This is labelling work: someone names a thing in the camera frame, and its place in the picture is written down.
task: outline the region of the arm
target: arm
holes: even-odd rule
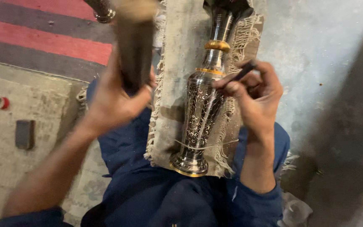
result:
[[[229,82],[223,92],[236,98],[249,130],[240,182],[256,193],[268,193],[275,188],[274,122],[282,86],[269,63],[257,61],[255,69],[260,75],[248,73],[239,82],[229,82],[233,74],[214,86],[220,88]]]
[[[121,87],[119,75],[117,52],[113,49],[90,110],[62,145],[14,189],[3,217],[58,206],[69,191],[90,143],[104,132],[127,123],[144,109],[151,100],[152,89],[146,85],[129,98]]]

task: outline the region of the string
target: string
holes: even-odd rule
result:
[[[239,139],[232,140],[230,142],[226,142],[226,143],[222,143],[222,144],[211,145],[211,146],[208,146],[208,147],[201,147],[201,148],[190,147],[190,146],[188,146],[188,145],[186,145],[186,144],[184,144],[184,143],[182,143],[182,142],[180,142],[180,141],[178,141],[176,139],[175,139],[175,141],[178,142],[178,143],[180,143],[182,146],[187,147],[187,148],[190,148],[190,149],[194,149],[194,150],[204,150],[204,149],[207,149],[207,148],[210,148],[210,147],[216,147],[216,146],[219,146],[219,145],[225,145],[225,144],[228,144],[228,143],[238,142]]]

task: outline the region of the gold rim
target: gold rim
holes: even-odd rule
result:
[[[174,167],[173,163],[170,162],[170,168],[172,168],[174,171],[184,175],[184,176],[187,176],[187,177],[202,177],[202,176],[205,176],[207,174],[207,171],[205,171],[204,173],[186,173],[186,172],[183,172],[181,171],[180,169]]]
[[[229,50],[231,49],[231,46],[225,42],[225,41],[220,41],[220,40],[209,40],[205,45],[204,45],[205,49],[216,49],[216,50],[221,50],[221,51],[225,51],[226,53],[229,52]]]
[[[201,71],[201,72],[213,73],[213,74],[217,74],[217,75],[225,75],[223,72],[217,71],[217,70],[208,70],[208,69],[202,69],[202,68],[195,68],[195,69],[197,71]]]

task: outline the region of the red stripe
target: red stripe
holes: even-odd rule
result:
[[[57,35],[0,22],[0,42],[107,64],[111,44]]]
[[[26,8],[96,21],[93,9],[83,0],[0,0]]]

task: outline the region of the silver vase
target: silver vase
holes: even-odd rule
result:
[[[201,67],[196,68],[187,82],[184,145],[170,157],[170,167],[190,177],[204,176],[208,172],[203,148],[208,146],[225,99],[212,83],[225,75],[225,57],[236,23],[253,13],[247,0],[205,0],[203,8],[212,19],[211,39],[204,46]]]

